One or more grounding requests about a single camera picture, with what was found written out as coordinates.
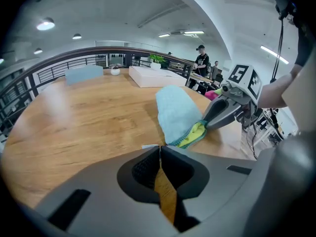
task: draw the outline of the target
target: metal railing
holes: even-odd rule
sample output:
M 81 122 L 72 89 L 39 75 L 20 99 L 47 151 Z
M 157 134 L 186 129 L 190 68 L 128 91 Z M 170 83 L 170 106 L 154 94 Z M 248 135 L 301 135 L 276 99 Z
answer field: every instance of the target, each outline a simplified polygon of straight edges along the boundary
M 137 49 L 132 47 L 102 46 L 77 49 L 56 55 L 44 60 L 24 71 L 19 77 L 12 80 L 0 92 L 0 132 L 6 136 L 14 126 L 15 121 L 25 110 L 28 103 L 37 97 L 38 88 L 65 75 L 67 69 L 83 65 L 99 65 L 107 68 L 111 64 L 112 56 L 119 54 L 123 66 L 150 67 L 150 61 L 140 60 L 140 57 L 149 57 L 150 54 L 162 56 L 165 60 L 182 64 L 183 71 L 165 68 L 174 71 L 187 79 L 190 78 L 192 62 L 179 59 L 164 53 Z

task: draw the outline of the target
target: white ceiling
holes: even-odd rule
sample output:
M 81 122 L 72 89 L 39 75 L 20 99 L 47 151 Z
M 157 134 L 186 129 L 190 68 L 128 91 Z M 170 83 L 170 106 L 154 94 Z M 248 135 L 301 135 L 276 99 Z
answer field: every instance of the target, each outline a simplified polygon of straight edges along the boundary
M 0 68 L 14 64 L 19 46 L 28 47 L 25 59 L 34 58 L 37 47 L 54 49 L 72 42 L 72 35 L 82 34 L 82 39 L 108 40 L 115 26 L 122 35 L 158 35 L 176 30 L 203 30 L 201 43 L 216 41 L 214 29 L 205 26 L 204 19 L 197 16 L 181 0 L 29 0 L 21 7 L 20 14 L 6 38 L 1 52 L 5 63 Z M 274 0 L 224 0 L 227 13 L 234 19 L 235 49 L 245 49 L 257 55 L 267 56 L 261 45 L 277 48 L 280 21 Z M 40 32 L 37 23 L 45 17 L 53 18 L 56 26 Z M 170 40 L 186 40 L 185 36 L 170 37 Z M 291 61 L 297 53 L 297 29 L 285 21 L 282 56 Z

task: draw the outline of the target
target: light blue towel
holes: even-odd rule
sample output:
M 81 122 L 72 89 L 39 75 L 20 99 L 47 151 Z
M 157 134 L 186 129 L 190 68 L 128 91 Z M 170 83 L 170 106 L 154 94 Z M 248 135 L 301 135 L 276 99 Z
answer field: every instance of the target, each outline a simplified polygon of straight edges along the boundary
M 202 113 L 188 94 L 180 87 L 170 85 L 156 93 L 158 121 L 166 144 L 174 145 L 202 120 Z

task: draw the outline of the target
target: man in black shirt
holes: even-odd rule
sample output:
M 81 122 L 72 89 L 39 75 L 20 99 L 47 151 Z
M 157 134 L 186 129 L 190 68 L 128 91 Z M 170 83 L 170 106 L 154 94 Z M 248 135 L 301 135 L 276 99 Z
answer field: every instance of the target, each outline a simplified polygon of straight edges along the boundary
M 200 53 L 200 55 L 197 57 L 196 62 L 194 63 L 194 68 L 196 69 L 195 73 L 206 77 L 209 57 L 206 54 L 205 47 L 203 45 L 198 46 L 198 52 Z M 189 88 L 192 89 L 195 84 L 196 81 L 192 79 Z

